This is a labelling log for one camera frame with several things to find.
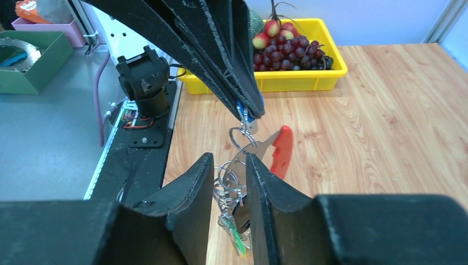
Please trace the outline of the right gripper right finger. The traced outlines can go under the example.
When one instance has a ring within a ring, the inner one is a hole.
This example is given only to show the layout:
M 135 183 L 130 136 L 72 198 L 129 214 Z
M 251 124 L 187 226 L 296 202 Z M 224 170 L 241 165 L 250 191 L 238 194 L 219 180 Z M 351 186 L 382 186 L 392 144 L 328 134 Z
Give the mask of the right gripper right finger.
M 308 197 L 246 157 L 255 264 L 466 264 L 467 212 L 440 194 Z

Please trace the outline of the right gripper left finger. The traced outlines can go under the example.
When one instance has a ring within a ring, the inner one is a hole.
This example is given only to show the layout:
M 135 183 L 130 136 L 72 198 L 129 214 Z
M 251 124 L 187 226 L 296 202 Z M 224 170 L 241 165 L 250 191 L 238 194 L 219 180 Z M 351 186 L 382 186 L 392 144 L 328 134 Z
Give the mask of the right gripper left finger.
M 214 157 L 136 203 L 1 203 L 2 264 L 205 264 Z

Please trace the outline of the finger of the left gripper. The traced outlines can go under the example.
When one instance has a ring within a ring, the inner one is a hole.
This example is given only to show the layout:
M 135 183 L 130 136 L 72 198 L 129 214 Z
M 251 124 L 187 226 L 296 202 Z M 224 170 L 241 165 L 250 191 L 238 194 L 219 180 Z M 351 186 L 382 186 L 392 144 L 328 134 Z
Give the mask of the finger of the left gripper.
M 185 45 L 179 61 L 196 75 L 235 117 L 242 103 L 254 118 L 265 114 L 253 76 L 249 11 L 242 1 L 172 1 L 175 25 Z
M 182 50 L 185 41 L 175 26 L 172 1 L 91 1 L 91 5 L 140 34 L 176 61 L 177 53 L 185 54 Z M 252 45 L 250 34 L 243 40 Z

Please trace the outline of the keyring tool with keys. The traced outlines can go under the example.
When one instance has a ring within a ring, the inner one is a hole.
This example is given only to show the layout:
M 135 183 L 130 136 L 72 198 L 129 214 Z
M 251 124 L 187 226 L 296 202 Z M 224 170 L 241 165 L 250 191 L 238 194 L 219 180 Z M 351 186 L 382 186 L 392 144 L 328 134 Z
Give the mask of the keyring tool with keys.
M 252 153 L 263 159 L 268 147 L 273 146 L 270 171 L 284 179 L 289 169 L 294 145 L 292 129 L 283 125 L 264 141 L 254 138 L 256 121 L 241 102 L 237 102 L 237 111 L 241 118 L 240 127 L 229 129 L 229 138 L 238 153 L 229 161 L 216 167 L 213 185 L 213 198 L 220 215 L 218 225 L 228 234 L 236 255 L 245 258 L 251 249 L 249 215 L 247 203 L 246 154 Z

